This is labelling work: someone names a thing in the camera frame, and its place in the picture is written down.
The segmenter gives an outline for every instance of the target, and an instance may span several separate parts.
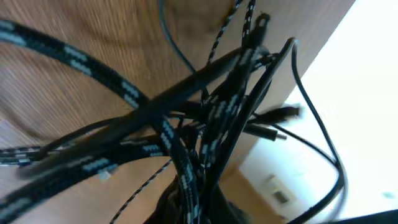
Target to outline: tangled cables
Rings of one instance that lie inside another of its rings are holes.
[[[255,0],[249,1],[242,32],[242,47],[213,61],[225,27],[240,3],[241,0],[237,0],[235,7],[230,10],[211,49],[207,65],[195,71],[171,38],[164,20],[164,1],[159,1],[160,24],[165,36],[192,74],[151,100],[116,71],[81,50],[16,22],[0,20],[1,41],[34,50],[83,72],[135,109],[125,116],[81,128],[44,147],[1,150],[1,165],[19,165],[18,177],[33,181],[0,200],[0,222],[9,223],[15,220],[36,205],[95,174],[111,172],[117,166],[137,159],[169,156],[171,160],[143,187],[172,162],[178,177],[179,207],[182,214],[180,222],[203,223],[210,212],[208,208],[212,194],[218,186],[218,179],[240,133],[244,131],[271,140],[280,137],[275,129],[261,125],[272,125],[303,141],[325,157],[339,173],[339,178],[330,193],[292,223],[309,220],[325,208],[340,190],[346,191],[343,165],[297,73],[297,42],[290,38],[279,53],[270,54],[262,46],[270,17],[264,13],[260,14],[251,29]],[[328,157],[311,143],[276,125],[281,119],[289,117],[289,113],[286,112],[291,111],[291,108],[279,108],[273,111],[273,114],[254,113],[266,96],[275,71],[290,50],[294,78],[317,119],[334,158]],[[250,94],[245,95],[250,75],[261,67],[266,67],[266,71]],[[226,80],[209,94],[206,86],[225,73],[228,73]],[[200,103],[187,101],[198,91],[202,91]],[[175,128],[169,123],[170,118],[180,120],[178,127]],[[146,125],[150,125],[156,134],[126,139]],[[89,137],[76,141],[82,135],[99,128],[101,129]],[[111,223],[138,192],[124,204]]]

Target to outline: cable plug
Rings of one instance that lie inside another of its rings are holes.
[[[244,127],[243,132],[271,141],[275,141],[276,139],[286,140],[286,136],[278,134],[277,130],[260,127],[254,124],[247,124]]]
[[[254,114],[256,118],[248,121],[249,124],[276,124],[295,118],[300,114],[300,108],[294,106],[285,106],[267,111],[263,114]]]

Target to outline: wooden panel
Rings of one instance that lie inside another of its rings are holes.
[[[265,42],[271,51],[279,51],[290,36],[302,41],[298,65],[303,74],[353,1],[257,1],[255,15],[264,11],[272,16]],[[204,66],[231,0],[168,2],[167,20],[177,44],[195,68]],[[245,11],[244,7],[239,9],[216,56],[240,45]],[[92,54],[151,98],[189,74],[160,31],[157,1],[2,0],[0,17],[34,27]],[[82,74],[4,43],[0,43],[0,74],[0,147],[42,144],[131,110],[116,95]],[[290,65],[284,63],[261,107],[283,102],[293,87]],[[231,167],[242,161],[255,141],[241,138]],[[104,184],[97,179],[87,180],[17,223],[107,223],[125,199],[164,162],[165,158],[126,164]],[[0,169],[1,195],[23,184],[13,178],[13,172],[11,168]],[[143,221],[174,173],[170,169],[162,174],[133,202],[119,223]]]
[[[228,201],[248,214],[253,224],[282,224],[281,217],[254,190],[242,173],[234,170],[220,182],[220,188]]]

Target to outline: wood grain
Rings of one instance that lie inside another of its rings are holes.
[[[323,47],[354,0],[257,1],[254,15],[272,21],[265,45],[279,51],[288,37],[301,40],[301,75]],[[230,0],[169,0],[166,17],[177,45],[195,68],[205,65]],[[240,45],[246,9],[239,9],[216,57]],[[157,1],[143,0],[1,0],[0,17],[50,34],[114,68],[152,98],[189,72],[164,40]],[[96,121],[121,116],[130,107],[115,94],[60,63],[26,49],[0,43],[0,147],[44,144]],[[254,75],[249,86],[253,86]],[[289,62],[273,81],[260,110],[282,103],[294,87]],[[256,138],[243,135],[230,167],[240,164]],[[109,181],[92,178],[68,189],[16,223],[107,223],[128,196],[166,158],[122,166]],[[0,169],[0,195],[24,184],[14,169]],[[175,171],[162,174],[118,223],[142,223]]]

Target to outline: white wall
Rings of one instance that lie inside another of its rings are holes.
[[[341,218],[398,208],[397,11],[397,0],[357,0],[302,79],[348,173]],[[284,126],[328,152],[298,89],[287,103],[305,109],[301,120]],[[281,208],[264,197],[289,219],[317,203],[336,180],[325,160],[291,138],[258,140],[240,170],[259,192],[276,175],[297,200]],[[322,221],[332,208],[311,222]]]

